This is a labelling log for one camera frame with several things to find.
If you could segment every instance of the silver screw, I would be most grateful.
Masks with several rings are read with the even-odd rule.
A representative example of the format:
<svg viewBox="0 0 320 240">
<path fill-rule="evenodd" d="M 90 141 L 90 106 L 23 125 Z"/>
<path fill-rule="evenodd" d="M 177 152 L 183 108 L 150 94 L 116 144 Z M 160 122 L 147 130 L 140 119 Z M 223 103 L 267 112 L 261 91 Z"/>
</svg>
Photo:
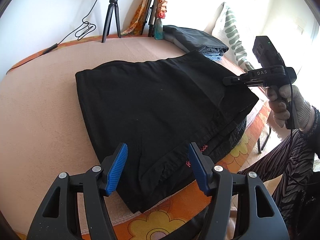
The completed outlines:
<svg viewBox="0 0 320 240">
<path fill-rule="evenodd" d="M 65 172 L 62 172 L 59 174 L 60 179 L 64 179 L 66 176 L 67 176 L 67 174 Z"/>
<path fill-rule="evenodd" d="M 214 170 L 220 172 L 223 171 L 223 168 L 220 165 L 217 165 L 214 167 Z"/>
<path fill-rule="evenodd" d="M 92 171 L 93 171 L 93 172 L 101 171 L 101 167 L 100 167 L 100 166 L 94 166 L 94 167 L 92 168 Z"/>
<path fill-rule="evenodd" d="M 253 172 L 253 171 L 250 171 L 250 172 L 249 172 L 249 176 L 250 176 L 251 178 L 256 178 L 256 177 L 257 177 L 257 174 L 256 174 L 255 172 Z"/>
</svg>

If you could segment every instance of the black tripod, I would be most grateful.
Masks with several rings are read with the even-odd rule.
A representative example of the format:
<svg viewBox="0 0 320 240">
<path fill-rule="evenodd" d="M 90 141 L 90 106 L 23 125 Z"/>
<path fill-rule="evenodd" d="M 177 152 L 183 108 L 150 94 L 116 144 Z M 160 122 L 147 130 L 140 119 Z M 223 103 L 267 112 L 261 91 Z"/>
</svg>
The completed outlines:
<svg viewBox="0 0 320 240">
<path fill-rule="evenodd" d="M 121 38 L 118 0 L 109 0 L 109 1 L 110 1 L 110 4 L 108 6 L 106 21 L 104 23 L 104 28 L 103 28 L 102 41 L 101 41 L 102 43 L 104 43 L 106 41 L 106 37 L 109 35 L 109 32 L 110 32 L 110 25 L 111 25 L 111 17 L 112 17 L 112 13 L 113 13 L 113 8 L 115 9 L 118 37 Z"/>
<path fill-rule="evenodd" d="M 143 22 L 142 30 L 141 30 L 141 35 L 142 35 L 144 26 L 147 24 L 147 20 L 148 20 L 148 17 L 150 15 L 148 37 L 153 37 L 154 36 L 158 0 L 153 0 L 152 6 L 151 6 L 151 2 L 152 2 L 152 0 L 148 0 L 147 1 L 147 9 L 146 9 L 146 12 L 145 12 L 145 15 L 144 15 L 144 22 Z"/>
</svg>

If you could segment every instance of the orange scarf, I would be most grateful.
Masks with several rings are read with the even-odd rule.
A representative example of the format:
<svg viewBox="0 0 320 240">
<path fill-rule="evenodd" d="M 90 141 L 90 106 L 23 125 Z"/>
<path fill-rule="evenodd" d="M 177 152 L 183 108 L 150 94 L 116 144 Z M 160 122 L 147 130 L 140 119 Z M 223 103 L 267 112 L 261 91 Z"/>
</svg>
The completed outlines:
<svg viewBox="0 0 320 240">
<path fill-rule="evenodd" d="M 140 3 L 138 9 L 136 10 L 133 19 L 130 22 L 130 27 L 123 31 L 121 35 L 140 35 L 142 30 L 142 25 L 144 21 L 144 15 L 147 9 L 147 1 L 148 0 L 142 0 Z M 156 17 L 164 19 L 165 13 L 167 12 L 166 9 L 167 6 L 167 0 L 158 0 L 158 6 L 157 6 L 157 13 Z"/>
</svg>

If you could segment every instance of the folded clothes stack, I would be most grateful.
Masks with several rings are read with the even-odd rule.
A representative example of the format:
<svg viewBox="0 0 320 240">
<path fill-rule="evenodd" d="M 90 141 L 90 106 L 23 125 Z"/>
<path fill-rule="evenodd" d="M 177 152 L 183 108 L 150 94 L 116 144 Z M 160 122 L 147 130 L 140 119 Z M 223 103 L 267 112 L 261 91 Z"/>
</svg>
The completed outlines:
<svg viewBox="0 0 320 240">
<path fill-rule="evenodd" d="M 76 74 L 84 122 L 100 162 L 120 142 L 128 159 L 117 192 L 144 212 L 194 180 L 188 144 L 213 162 L 244 133 L 258 101 L 247 86 L 224 86 L 233 74 L 197 51 L 147 62 L 112 61 Z"/>
<path fill-rule="evenodd" d="M 174 25 L 163 26 L 164 39 L 174 43 L 185 52 L 197 50 L 211 60 L 221 60 L 228 46 L 203 31 Z"/>
</svg>

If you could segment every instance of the hand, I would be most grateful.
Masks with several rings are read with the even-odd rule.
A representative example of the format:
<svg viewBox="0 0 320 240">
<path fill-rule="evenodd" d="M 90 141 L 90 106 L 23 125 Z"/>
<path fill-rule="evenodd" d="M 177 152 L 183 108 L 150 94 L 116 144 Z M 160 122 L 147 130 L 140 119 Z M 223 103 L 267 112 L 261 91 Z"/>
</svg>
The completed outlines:
<svg viewBox="0 0 320 240">
<path fill-rule="evenodd" d="M 308 124 L 311 107 L 310 104 L 304 100 L 297 86 L 292 86 L 292 97 L 294 105 L 297 109 L 297 116 L 300 129 L 303 130 Z M 283 98 L 291 98 L 291 88 L 290 85 L 284 85 L 279 88 L 279 94 Z M 277 93 L 272 88 L 267 88 L 266 96 L 270 100 L 269 106 L 274 112 L 275 122 L 280 126 L 284 127 L 285 120 L 288 120 L 290 113 L 287 110 L 287 106 L 284 101 L 278 98 Z"/>
</svg>

